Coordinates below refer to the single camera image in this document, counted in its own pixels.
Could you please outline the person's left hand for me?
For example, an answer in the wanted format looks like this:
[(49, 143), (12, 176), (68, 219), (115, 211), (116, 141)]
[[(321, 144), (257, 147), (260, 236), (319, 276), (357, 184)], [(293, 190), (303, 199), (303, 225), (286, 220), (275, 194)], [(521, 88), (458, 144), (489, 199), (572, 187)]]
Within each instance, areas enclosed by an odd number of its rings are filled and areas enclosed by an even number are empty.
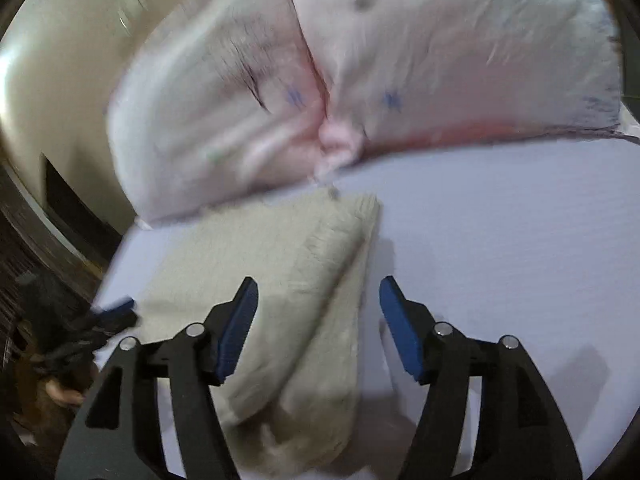
[(48, 378), (43, 382), (44, 391), (49, 398), (59, 406), (81, 406), (85, 401), (86, 392), (67, 388), (56, 378)]

